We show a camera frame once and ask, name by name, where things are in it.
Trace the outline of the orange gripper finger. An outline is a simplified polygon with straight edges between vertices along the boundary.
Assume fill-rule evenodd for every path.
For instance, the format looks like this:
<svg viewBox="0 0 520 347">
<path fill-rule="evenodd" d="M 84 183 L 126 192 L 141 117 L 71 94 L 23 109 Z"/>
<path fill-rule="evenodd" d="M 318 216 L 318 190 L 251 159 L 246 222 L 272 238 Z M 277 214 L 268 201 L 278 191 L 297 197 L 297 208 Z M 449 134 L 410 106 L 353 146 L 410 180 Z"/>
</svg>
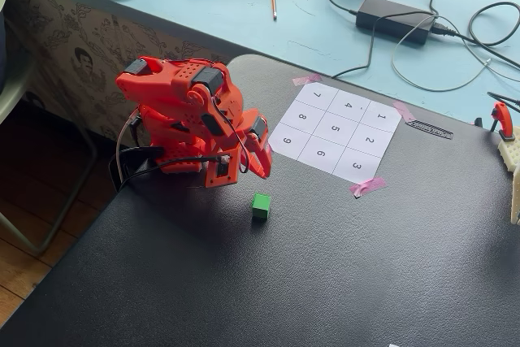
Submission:
<svg viewBox="0 0 520 347">
<path fill-rule="evenodd" d="M 271 174 L 272 155 L 271 147 L 267 141 L 260 141 L 258 136 L 253 137 L 253 172 L 262 179 L 267 179 Z"/>
<path fill-rule="evenodd" d="M 246 171 L 265 178 L 265 150 L 258 140 L 247 140 L 244 147 L 240 148 L 240 163 Z"/>
</svg>

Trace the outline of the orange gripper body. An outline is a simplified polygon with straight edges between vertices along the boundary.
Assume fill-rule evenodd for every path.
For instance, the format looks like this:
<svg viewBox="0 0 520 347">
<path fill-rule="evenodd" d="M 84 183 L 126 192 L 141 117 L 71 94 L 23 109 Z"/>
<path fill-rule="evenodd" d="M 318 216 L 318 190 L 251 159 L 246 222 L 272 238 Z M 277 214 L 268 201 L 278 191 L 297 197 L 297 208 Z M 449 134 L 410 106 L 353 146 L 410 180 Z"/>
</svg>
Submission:
<svg viewBox="0 0 520 347">
<path fill-rule="evenodd" d="M 261 148 L 267 144 L 268 125 L 267 120 L 258 109 L 248 109 L 232 120 L 232 125 L 236 133 L 241 138 L 244 145 L 248 135 L 256 135 Z"/>
</svg>

